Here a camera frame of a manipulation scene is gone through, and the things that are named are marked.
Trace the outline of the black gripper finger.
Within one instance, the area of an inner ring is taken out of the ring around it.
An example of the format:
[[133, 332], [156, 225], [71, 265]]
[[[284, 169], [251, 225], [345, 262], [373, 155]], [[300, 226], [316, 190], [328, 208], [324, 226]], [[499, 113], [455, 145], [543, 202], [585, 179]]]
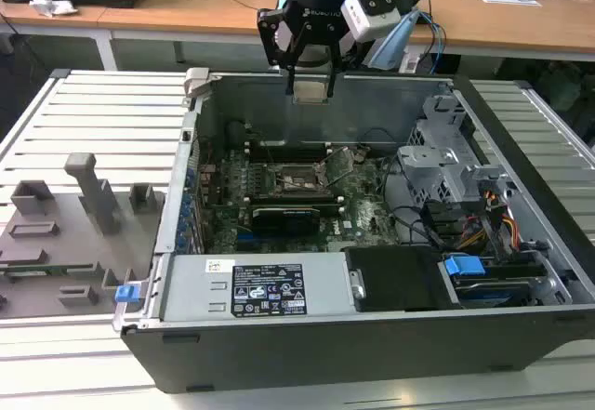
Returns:
[[300, 56], [300, 36], [295, 37], [290, 30], [290, 42], [286, 50], [282, 50], [277, 41], [276, 33], [284, 22], [290, 25], [289, 7], [279, 9], [262, 8], [258, 10], [258, 32], [263, 45], [267, 61], [272, 66], [278, 66], [288, 72], [285, 94], [294, 94], [296, 66]]
[[335, 84], [340, 74], [354, 70], [357, 57], [357, 43], [351, 41], [348, 44], [345, 54], [341, 53], [340, 43], [331, 45], [328, 48], [330, 70], [326, 81], [326, 96], [330, 99], [334, 96]]

